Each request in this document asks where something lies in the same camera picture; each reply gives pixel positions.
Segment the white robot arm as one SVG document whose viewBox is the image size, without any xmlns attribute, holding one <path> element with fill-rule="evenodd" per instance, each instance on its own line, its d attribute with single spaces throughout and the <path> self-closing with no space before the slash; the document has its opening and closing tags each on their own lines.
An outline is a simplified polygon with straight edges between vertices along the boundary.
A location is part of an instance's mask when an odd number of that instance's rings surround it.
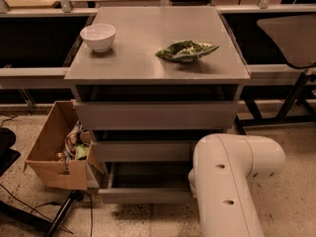
<svg viewBox="0 0 316 237">
<path fill-rule="evenodd" d="M 284 164 L 282 147 L 270 138 L 224 133 L 203 137 L 189 173 L 201 236 L 265 237 L 247 180 L 273 177 Z"/>
</svg>

